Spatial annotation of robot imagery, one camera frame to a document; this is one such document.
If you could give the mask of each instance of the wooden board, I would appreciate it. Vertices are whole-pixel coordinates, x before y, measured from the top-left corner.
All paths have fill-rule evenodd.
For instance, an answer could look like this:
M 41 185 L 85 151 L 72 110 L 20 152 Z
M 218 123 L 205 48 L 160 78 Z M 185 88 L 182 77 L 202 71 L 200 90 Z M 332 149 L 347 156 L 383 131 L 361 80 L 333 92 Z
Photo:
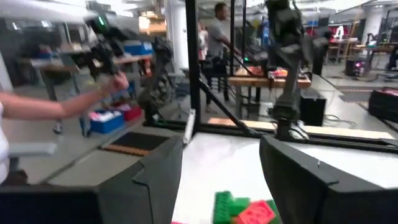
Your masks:
M 114 63 L 116 65 L 121 65 L 125 63 L 133 63 L 138 62 L 144 59 L 150 59 L 152 55 L 140 55 L 140 56 L 126 56 L 114 59 Z M 43 71 L 53 71 L 53 72 L 78 72 L 79 68 L 77 66 L 64 66 L 61 64 L 50 64 L 40 68 Z
M 276 124 L 262 121 L 243 121 L 250 128 L 262 128 L 266 130 L 275 130 Z M 228 118 L 210 118 L 208 124 L 220 124 L 227 126 L 235 126 L 235 124 Z M 353 130 L 346 128 L 332 128 L 332 127 L 316 127 L 305 126 L 304 130 L 309 134 L 328 134 L 331 136 L 340 137 L 354 137 L 354 138 L 368 138 L 368 139 L 394 139 L 389 133 L 379 131 Z
M 239 77 L 229 77 L 228 83 L 232 86 L 250 86 L 250 87 L 270 87 L 270 81 L 267 78 L 256 78 L 249 76 L 248 71 L 244 68 L 240 68 L 235 72 L 235 75 Z M 283 88 L 285 87 L 286 80 L 283 78 L 276 78 L 273 82 L 273 88 Z M 311 87 L 311 81 L 306 78 L 303 80 L 297 80 L 299 88 L 309 88 Z

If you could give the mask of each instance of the green lego brick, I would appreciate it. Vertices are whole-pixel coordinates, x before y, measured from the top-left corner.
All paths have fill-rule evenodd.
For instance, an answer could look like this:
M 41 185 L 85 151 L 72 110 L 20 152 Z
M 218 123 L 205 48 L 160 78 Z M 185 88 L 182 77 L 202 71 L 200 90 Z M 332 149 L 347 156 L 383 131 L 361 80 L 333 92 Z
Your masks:
M 280 223 L 282 223 L 281 220 L 280 220 L 280 215 L 279 215 L 279 212 L 278 212 L 278 208 L 276 207 L 276 204 L 275 204 L 274 200 L 268 200 L 267 204 L 272 209 L 272 211 L 274 211 L 274 213 L 275 213 L 275 218 L 269 224 L 280 224 Z
M 215 198 L 213 223 L 229 224 L 231 222 L 231 214 L 229 213 L 229 205 L 232 203 L 232 194 L 229 191 L 217 192 Z
M 236 198 L 229 205 L 229 213 L 232 216 L 239 215 L 250 205 L 250 198 Z

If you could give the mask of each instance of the gray t-shirt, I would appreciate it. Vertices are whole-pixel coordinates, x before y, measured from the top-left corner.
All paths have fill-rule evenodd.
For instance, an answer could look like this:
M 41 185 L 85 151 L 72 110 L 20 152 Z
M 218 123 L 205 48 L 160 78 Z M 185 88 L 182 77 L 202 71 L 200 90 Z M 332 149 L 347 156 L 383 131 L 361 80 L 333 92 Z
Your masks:
M 224 44 L 219 41 L 220 38 L 225 36 L 224 26 L 218 19 L 214 19 L 207 27 L 208 32 L 208 51 L 207 54 L 214 57 L 222 57 Z

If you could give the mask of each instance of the hand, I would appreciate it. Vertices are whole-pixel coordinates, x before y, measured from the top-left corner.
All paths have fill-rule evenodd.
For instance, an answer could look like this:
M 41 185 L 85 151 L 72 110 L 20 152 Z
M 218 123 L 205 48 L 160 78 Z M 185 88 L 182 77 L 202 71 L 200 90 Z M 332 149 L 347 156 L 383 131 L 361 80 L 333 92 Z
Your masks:
M 126 90 L 127 88 L 129 88 L 129 82 L 126 78 L 126 74 L 123 72 L 113 75 L 105 86 L 105 90 L 108 93 L 117 93 L 118 91 Z

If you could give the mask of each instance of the red lego brick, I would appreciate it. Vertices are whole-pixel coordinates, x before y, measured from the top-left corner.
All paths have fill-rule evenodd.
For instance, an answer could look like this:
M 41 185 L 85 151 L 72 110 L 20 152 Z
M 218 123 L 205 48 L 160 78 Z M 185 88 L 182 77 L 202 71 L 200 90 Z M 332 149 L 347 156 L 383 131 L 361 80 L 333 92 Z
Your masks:
M 275 213 L 265 201 L 253 202 L 239 214 L 239 224 L 268 224 L 275 218 Z

